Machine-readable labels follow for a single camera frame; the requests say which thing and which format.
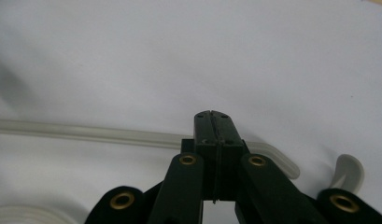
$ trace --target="brass insert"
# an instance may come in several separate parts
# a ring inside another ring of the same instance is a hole
[[[179,161],[184,165],[193,165],[196,163],[196,158],[194,156],[183,156],[179,158]]]
[[[111,199],[110,205],[113,209],[121,210],[128,208],[130,205],[132,205],[134,202],[134,195],[130,191],[124,191],[122,193],[119,193],[115,195]]]
[[[330,197],[331,203],[342,211],[349,213],[356,213],[360,210],[360,207],[353,202],[353,200],[340,194],[334,194]]]
[[[248,159],[249,163],[256,166],[264,166],[266,164],[266,160],[259,156],[253,156]]]

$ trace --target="transparent tubing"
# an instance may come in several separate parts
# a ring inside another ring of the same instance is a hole
[[[0,133],[88,140],[144,147],[164,147],[172,149],[181,148],[181,139],[192,138],[192,136],[181,134],[151,133],[133,130],[79,127],[13,120],[0,120]],[[288,178],[298,178],[300,174],[298,166],[277,148],[265,143],[255,142],[247,142],[247,146],[252,153],[259,153],[272,159]]]

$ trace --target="white background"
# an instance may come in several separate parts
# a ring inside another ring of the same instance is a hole
[[[0,119],[192,134],[193,115],[208,109],[230,115],[246,140],[283,151],[313,197],[340,154],[355,156],[366,173],[359,195],[382,213],[382,6],[0,1]],[[50,206],[81,204],[70,216],[83,221],[109,188],[162,179],[174,155],[0,134],[0,203],[36,203],[57,181],[63,201]],[[121,181],[105,175],[122,166],[132,172]],[[231,206],[218,210],[210,223],[235,222]]]

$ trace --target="screw hole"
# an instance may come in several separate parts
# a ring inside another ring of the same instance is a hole
[[[130,207],[134,202],[134,195],[130,191],[124,191],[115,195],[110,201],[113,209],[121,210]]]
[[[193,165],[196,163],[196,158],[193,156],[183,156],[179,158],[179,161],[184,165]]]
[[[264,166],[266,164],[266,160],[259,156],[253,156],[248,159],[249,163],[256,166]]]
[[[360,210],[360,207],[356,203],[344,195],[334,194],[330,197],[330,201],[337,208],[345,212],[356,213]]]

